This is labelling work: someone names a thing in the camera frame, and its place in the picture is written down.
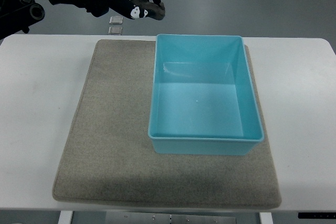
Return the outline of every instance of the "plastic container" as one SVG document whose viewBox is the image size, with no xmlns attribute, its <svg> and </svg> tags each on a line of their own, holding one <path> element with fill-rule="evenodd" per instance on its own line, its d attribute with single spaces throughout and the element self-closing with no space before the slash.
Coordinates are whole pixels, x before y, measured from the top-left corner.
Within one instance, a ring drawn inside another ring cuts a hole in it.
<svg viewBox="0 0 336 224">
<path fill-rule="evenodd" d="M 245 155 L 264 139 L 241 37 L 157 36 L 148 135 L 169 154 Z"/>
</svg>

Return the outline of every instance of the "gray felt mat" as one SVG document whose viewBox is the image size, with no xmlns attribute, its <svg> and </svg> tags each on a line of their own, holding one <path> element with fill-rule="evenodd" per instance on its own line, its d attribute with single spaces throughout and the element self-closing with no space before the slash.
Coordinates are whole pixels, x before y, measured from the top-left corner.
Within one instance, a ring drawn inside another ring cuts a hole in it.
<svg viewBox="0 0 336 224">
<path fill-rule="evenodd" d="M 53 197 L 129 207 L 278 207 L 281 198 L 266 132 L 265 140 L 246 156 L 154 151 L 147 135 L 154 54 L 154 41 L 97 43 Z"/>
</svg>

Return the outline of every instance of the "tabletop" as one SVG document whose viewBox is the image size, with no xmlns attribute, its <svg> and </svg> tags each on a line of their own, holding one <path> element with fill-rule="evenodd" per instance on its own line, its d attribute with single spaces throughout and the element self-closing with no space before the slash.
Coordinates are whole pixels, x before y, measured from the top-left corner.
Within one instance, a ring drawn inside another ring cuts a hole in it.
<svg viewBox="0 0 336 224">
<path fill-rule="evenodd" d="M 0 209 L 130 210 L 58 202 L 51 194 L 100 39 L 155 37 L 12 35 L 0 45 Z M 272 211 L 336 211 L 335 53 L 318 38 L 243 40 L 282 197 Z"/>
</svg>

